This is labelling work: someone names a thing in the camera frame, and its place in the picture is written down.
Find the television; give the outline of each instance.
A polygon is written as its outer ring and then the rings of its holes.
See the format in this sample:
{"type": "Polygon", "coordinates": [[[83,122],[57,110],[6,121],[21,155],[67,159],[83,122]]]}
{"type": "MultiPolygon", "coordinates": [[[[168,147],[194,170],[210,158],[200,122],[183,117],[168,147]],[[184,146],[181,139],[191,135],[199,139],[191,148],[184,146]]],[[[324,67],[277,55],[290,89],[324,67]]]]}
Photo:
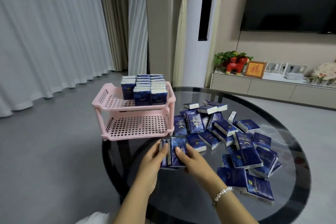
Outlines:
{"type": "Polygon", "coordinates": [[[246,0],[241,31],[336,34],[336,0],[246,0]]]}

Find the dark glass tabletop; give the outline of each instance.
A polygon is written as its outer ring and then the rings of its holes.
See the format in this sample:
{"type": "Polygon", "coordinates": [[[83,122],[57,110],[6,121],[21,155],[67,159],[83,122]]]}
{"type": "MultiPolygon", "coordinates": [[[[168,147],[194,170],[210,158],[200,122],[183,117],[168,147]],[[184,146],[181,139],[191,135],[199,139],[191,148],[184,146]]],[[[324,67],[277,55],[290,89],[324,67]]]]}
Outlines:
{"type": "MultiPolygon", "coordinates": [[[[175,115],[185,110],[183,103],[211,100],[228,104],[223,111],[227,118],[237,112],[236,120],[252,119],[261,133],[272,138],[271,148],[278,153],[282,167],[269,179],[274,196],[270,205],[252,197],[234,192],[245,208],[259,223],[291,223],[304,209],[311,186],[308,161],[293,135],[273,116],[258,106],[239,97],[216,90],[176,87],[175,115]]],[[[103,141],[103,161],[107,174],[121,199],[132,185],[142,157],[158,138],[103,141]]],[[[222,166],[224,144],[216,149],[207,148],[201,154],[213,170],[222,166]]],[[[220,223],[211,198],[193,179],[179,169],[160,170],[157,185],[149,198],[146,217],[154,223],[220,223]]]]}

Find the red horse figurine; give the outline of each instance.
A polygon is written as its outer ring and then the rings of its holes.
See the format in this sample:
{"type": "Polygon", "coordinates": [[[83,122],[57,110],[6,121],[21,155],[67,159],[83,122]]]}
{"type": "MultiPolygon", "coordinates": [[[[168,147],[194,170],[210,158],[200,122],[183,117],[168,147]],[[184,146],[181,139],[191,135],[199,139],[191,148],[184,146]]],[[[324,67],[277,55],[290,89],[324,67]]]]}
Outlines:
{"type": "Polygon", "coordinates": [[[248,62],[250,62],[250,60],[248,58],[243,58],[243,59],[238,59],[238,63],[237,62],[237,57],[233,57],[230,59],[230,63],[226,66],[226,74],[230,74],[231,70],[236,70],[236,75],[240,75],[244,65],[248,62]]]}

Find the hand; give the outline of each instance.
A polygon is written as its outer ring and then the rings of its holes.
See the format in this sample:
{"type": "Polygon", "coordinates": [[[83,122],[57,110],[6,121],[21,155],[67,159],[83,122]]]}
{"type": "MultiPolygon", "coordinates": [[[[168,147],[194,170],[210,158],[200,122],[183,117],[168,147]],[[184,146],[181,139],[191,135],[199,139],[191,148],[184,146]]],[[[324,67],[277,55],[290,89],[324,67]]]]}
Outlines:
{"type": "Polygon", "coordinates": [[[175,152],[177,157],[187,166],[186,171],[199,181],[206,192],[212,194],[211,187],[214,184],[223,186],[223,181],[212,170],[208,162],[190,145],[187,144],[188,156],[179,147],[175,148],[175,152]]]}
{"type": "Polygon", "coordinates": [[[134,183],[140,184],[139,187],[145,190],[148,196],[155,189],[161,162],[168,153],[168,144],[166,143],[159,152],[160,141],[157,141],[143,157],[134,181],[134,183]]]}

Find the picture frame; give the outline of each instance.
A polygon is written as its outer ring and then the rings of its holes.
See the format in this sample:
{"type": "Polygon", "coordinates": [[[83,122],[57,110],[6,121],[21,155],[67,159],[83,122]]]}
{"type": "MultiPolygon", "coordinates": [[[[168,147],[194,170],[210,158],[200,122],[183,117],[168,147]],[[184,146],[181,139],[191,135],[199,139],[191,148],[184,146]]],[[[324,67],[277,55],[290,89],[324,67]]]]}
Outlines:
{"type": "Polygon", "coordinates": [[[245,76],[262,79],[266,68],[266,62],[251,60],[247,63],[245,76]]]}

